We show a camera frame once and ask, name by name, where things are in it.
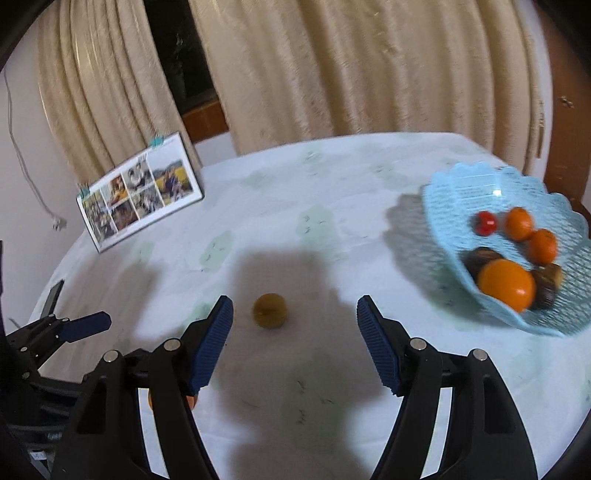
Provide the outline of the red cherry tomato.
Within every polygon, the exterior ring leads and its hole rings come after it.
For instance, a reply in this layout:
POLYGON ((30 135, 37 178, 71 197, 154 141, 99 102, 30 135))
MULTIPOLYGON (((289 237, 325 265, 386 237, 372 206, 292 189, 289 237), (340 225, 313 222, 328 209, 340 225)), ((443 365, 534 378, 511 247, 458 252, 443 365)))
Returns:
POLYGON ((475 233, 479 236, 488 237, 498 229, 497 216, 489 211, 480 211, 476 215, 475 233))

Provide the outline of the beige curtain panel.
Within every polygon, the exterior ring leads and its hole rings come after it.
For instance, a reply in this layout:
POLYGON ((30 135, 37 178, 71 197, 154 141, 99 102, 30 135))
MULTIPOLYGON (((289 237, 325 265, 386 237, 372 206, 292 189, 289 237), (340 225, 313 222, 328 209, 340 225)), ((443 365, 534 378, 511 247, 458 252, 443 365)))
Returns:
POLYGON ((53 2, 39 18, 38 80, 48 125, 78 183, 94 183, 173 133, 200 169, 142 2, 53 2))
POLYGON ((531 172, 542 100, 513 1, 194 1, 235 150, 461 134, 531 172))

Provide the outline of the large orange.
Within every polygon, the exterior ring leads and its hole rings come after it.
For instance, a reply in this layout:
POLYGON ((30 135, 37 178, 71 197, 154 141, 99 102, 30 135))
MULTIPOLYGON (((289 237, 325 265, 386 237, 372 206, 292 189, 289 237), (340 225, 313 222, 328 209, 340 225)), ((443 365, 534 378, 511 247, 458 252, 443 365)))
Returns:
POLYGON ((533 305, 537 292, 533 275, 520 264, 507 259, 487 263, 477 276, 477 286, 482 293, 517 313, 533 305))

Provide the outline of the small brown kiwi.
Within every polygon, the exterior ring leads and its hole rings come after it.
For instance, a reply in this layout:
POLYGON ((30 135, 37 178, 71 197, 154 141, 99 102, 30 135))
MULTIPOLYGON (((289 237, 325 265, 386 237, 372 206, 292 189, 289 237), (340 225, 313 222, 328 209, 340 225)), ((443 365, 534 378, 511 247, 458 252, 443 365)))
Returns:
POLYGON ((553 282, 556 289, 560 289, 563 283, 564 275, 560 265, 551 263, 544 267, 544 275, 553 282))

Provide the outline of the floral white tablecloth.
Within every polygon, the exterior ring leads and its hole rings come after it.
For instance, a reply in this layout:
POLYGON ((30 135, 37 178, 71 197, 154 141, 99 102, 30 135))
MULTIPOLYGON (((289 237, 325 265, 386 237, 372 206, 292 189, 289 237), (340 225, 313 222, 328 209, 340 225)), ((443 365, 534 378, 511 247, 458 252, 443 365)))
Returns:
POLYGON ((97 311, 108 331, 62 346, 45 376, 79 381, 111 349, 153 350, 228 296, 235 320, 193 411, 223 479, 367 479, 400 399, 356 326, 370 295, 435 348, 489 353, 518 406, 540 473, 590 408, 590 336, 532 335, 487 317, 445 271, 421 189, 489 153, 451 134, 294 144, 209 166, 204 200, 99 253, 80 237, 54 272, 56 312, 97 311), (256 299, 287 302, 259 327, 256 299))

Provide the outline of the wooden door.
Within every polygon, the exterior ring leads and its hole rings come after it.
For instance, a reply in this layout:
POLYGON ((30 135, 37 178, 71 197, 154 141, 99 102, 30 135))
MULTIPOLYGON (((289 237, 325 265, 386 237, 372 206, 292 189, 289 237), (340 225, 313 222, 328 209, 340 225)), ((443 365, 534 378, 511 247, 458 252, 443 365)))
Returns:
POLYGON ((547 43, 553 124, 545 182, 576 205, 590 207, 590 72, 568 37, 536 7, 547 43))

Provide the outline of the photo collage board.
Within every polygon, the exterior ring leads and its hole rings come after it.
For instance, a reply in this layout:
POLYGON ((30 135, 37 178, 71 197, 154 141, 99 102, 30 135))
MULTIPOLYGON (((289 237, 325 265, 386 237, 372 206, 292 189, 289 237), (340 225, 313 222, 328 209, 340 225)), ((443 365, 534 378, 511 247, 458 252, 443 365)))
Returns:
POLYGON ((158 137, 88 187, 77 205, 97 252, 204 199, 181 135, 158 137))

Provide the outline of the light blue lattice basket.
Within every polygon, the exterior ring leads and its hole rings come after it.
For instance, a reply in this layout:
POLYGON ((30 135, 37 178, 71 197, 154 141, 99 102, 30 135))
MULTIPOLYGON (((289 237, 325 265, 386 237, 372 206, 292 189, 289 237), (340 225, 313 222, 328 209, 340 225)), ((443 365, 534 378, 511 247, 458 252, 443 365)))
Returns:
POLYGON ((486 162, 458 163, 437 172, 423 189, 427 224, 434 241, 444 252, 449 269, 479 305, 507 325, 541 335, 576 335, 590 326, 590 238, 586 219, 574 211, 567 198, 550 193, 537 178, 511 166, 493 167, 486 162), (555 262, 563 281, 552 308, 517 313, 483 294, 464 265, 464 256, 477 247, 489 247, 525 269, 534 265, 526 248, 499 231, 480 236, 473 222, 481 211, 501 216, 522 207, 538 228, 558 240, 555 262))

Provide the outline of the yellowish longan fruit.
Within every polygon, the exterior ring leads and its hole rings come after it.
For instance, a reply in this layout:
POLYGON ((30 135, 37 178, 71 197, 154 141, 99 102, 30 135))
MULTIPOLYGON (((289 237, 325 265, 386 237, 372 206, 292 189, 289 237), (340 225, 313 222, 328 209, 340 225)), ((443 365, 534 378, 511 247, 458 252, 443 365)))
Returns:
POLYGON ((280 328, 287 321, 287 302, 279 294, 263 294, 252 306, 252 317, 259 327, 280 328))

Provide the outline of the beige curtain right panel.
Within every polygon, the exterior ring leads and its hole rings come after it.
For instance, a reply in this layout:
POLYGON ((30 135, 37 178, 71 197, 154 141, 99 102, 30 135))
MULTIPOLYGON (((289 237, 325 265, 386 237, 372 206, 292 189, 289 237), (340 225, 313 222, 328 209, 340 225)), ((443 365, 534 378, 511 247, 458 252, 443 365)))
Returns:
POLYGON ((531 172, 542 100, 513 1, 194 1, 235 150, 461 134, 531 172))

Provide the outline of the dark passion fruit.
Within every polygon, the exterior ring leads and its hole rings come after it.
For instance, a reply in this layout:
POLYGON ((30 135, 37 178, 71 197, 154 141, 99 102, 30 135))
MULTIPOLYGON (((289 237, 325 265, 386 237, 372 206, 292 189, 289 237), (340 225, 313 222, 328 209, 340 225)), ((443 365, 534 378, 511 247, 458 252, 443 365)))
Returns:
POLYGON ((557 294, 557 287, 554 281, 541 270, 532 270, 531 275, 536 287, 532 308, 534 310, 551 309, 557 294))
POLYGON ((463 257, 463 264, 474 280, 478 281, 481 270, 490 262, 504 259, 504 256, 489 247, 478 247, 467 252, 463 257))

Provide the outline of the beige curtain left panel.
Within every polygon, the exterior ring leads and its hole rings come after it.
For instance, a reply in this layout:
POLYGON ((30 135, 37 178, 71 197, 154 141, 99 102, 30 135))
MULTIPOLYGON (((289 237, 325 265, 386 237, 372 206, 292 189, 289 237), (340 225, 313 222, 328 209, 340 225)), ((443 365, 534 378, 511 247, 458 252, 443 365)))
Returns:
POLYGON ((39 18, 38 80, 48 125, 78 183, 94 183, 173 133, 200 169, 142 2, 53 2, 39 18))

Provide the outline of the small orange tangerine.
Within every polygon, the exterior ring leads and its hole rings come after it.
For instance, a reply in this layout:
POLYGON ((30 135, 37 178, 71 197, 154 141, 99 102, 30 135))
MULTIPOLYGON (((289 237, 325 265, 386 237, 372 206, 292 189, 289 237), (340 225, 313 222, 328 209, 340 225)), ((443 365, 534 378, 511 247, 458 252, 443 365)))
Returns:
POLYGON ((506 236, 517 243, 527 241, 534 233, 535 223, 530 213, 522 207, 514 207, 504 218, 506 236))

